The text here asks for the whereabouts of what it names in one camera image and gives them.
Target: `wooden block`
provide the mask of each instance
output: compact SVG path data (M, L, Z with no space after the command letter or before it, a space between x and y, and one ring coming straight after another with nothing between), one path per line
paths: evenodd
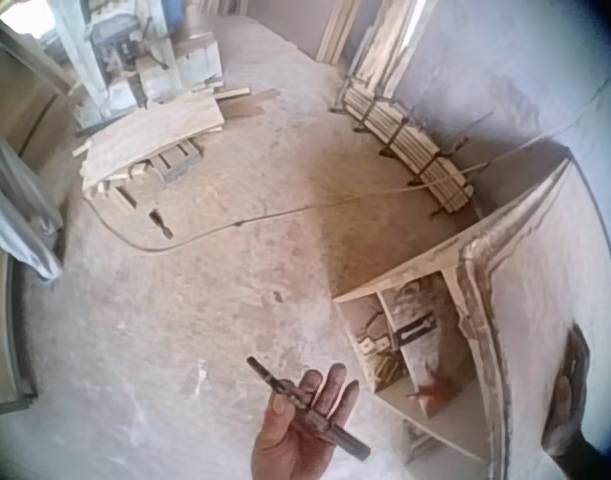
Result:
M76 150L72 152L72 156L78 157L79 155L82 155L83 153L88 151L90 148L92 148L92 140L87 139L83 145L81 145L80 147L78 147Z
M165 184L171 183L183 175L192 165L198 163L200 152L189 141L183 140L150 159L154 172Z
M147 173L147 169L149 168L149 164L147 162L140 162L135 165L129 167L129 177L134 179L134 177L138 177L140 175L145 175Z
M217 78L213 78L211 80L207 80L205 82L205 85L208 88L222 88L225 86L225 82L223 81L223 77L217 77Z
M123 168L116 173L112 173L109 177L107 177L107 180L110 182L115 182L117 180L131 180L129 169Z

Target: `power cord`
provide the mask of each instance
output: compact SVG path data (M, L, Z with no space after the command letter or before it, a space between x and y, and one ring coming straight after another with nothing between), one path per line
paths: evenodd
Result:
M282 212L277 212L277 213L272 213L269 215L261 215L261 216L257 216L257 217L251 217L251 218L247 218L244 220L239 220L237 222L232 222L232 223L228 223L226 225L223 225L221 227L217 227L217 228L213 228L211 230L207 230L203 233L200 233L198 235L195 235L193 237L188 238L187 240L180 242L176 245L172 245L170 247L162 247L162 248L151 248L151 247L144 247L142 245L138 245L136 243L134 243L133 241L131 241L130 239L128 239L127 237L125 237L123 234L121 234L120 232L118 232L116 229L114 229L111 225L109 225L105 219L103 219L103 217L100 215L100 213L98 212L98 210L96 209L96 207L94 206L94 204L89 201L87 198L85 197L80 197L81 200L83 200L84 203L86 203L94 212L94 214L96 215L96 217L98 218L98 220L101 222L101 224L110 232L112 233L116 238L118 238L120 241L122 241L125 245L133 248L134 250L137 250L139 252L142 253L146 253L146 254L150 254L150 255L159 255L159 254L165 254L165 253L169 253L169 252L173 252L176 250L179 250L181 248L184 248L188 245L191 245L194 242L197 242L199 240L202 240L204 238L210 237L212 235L215 235L217 233L220 233L222 231L228 230L230 228L238 228L238 227L242 227L243 225L248 225L248 224L252 224L252 223L260 223L260 222L264 222L266 220L273 220L276 218L282 218L282 217L287 217L287 216L291 216L291 215L297 215L299 213L308 211L308 210L316 210L319 208L331 208L331 207L336 207L339 205L344 205L346 203L351 203L351 202L356 202L359 200L363 200L365 198L369 198L369 197L380 197L380 196L386 196L386 195L396 195L396 194L400 194L400 193L408 193L408 192L415 192L415 191L420 191L420 190L426 190L434 185L438 185L441 184L447 180L450 180L452 178L456 178L457 176L460 175L464 175L470 172L476 172L474 175L472 175L470 177L473 178L475 175L482 173L483 170L487 169L488 167L490 167L492 164L503 161L503 160L507 160L508 158L511 158L512 156L514 156L516 153L534 145L535 143L540 142L541 140L545 139L545 138L550 138L550 137L554 137L556 135L559 135L563 132L565 132L566 130L569 130L570 128L572 128L579 120L581 120L581 118L583 117L583 115L585 115L585 113L598 101L600 95L603 93L603 91L609 86L609 84L611 83L611 75L609 75L607 77L607 79L601 84L601 86L596 90L596 92L592 95L592 97L579 109L579 111L572 116L571 120L568 120L566 122L561 122L561 124L558 124L556 126L554 126L553 128L549 129L546 132L541 133L540 135L537 135L536 137L532 138L531 140L523 143L522 145L519 145L516 148L513 148L512 150L505 152L497 157L494 157L491 160L488 160L486 162L481 162L478 163L476 165L473 165L471 167L465 168L463 170L459 171L459 174L453 174L453 175L447 175L443 178L440 178L434 182L430 182L430 183L426 183L424 185L415 185L415 186L411 186L411 187L404 187L404 188L395 188L395 189L391 189L391 190L379 190L379 191L374 191L374 192L370 192L370 193L365 193L365 194L361 194L361 195L353 195L353 196L348 196L346 198L340 199L340 200L335 200L335 201L331 201L331 202L327 202L327 203L319 203L319 204L312 204L312 205L305 205L303 207L299 207L299 208L294 208L294 209L290 209L290 210L284 210Z

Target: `cloth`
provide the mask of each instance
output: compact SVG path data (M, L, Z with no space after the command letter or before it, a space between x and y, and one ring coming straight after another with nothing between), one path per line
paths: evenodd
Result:
M50 248L63 218L38 177L0 135L0 248L46 280L62 274Z

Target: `wooden frame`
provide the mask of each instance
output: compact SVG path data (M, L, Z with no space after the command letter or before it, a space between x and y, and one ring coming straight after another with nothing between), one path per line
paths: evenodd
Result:
M25 66L42 77L58 92L67 95L74 80L38 45L23 38L0 19L0 44Z

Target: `concrete floor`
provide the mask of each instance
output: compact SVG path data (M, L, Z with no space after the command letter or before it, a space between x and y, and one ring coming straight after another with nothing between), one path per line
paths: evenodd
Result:
M341 82L335 68L247 18L222 20L216 33L230 85L281 96L264 116L232 121L206 139L202 163L173 185L147 178L130 186L140 202L133 218L100 202L112 228L133 243L166 247L410 179L377 155L372 136L327 113ZM430 220L437 204L421 191L267 219L146 254L80 200L70 154L76 126L62 107L46 117L27 160L40 164L68 207L65 273L46 286L20 269L22 332L39 396L29 410L0 417L2 478L249 478L269 392L245 358L291 378L342 361L361 378L331 298L475 220L471 212ZM60 138L46 141L50 134ZM173 241L147 221L154 207ZM374 453L360 464L338 452L326 479L410 478L403 421L365 389L349 429Z

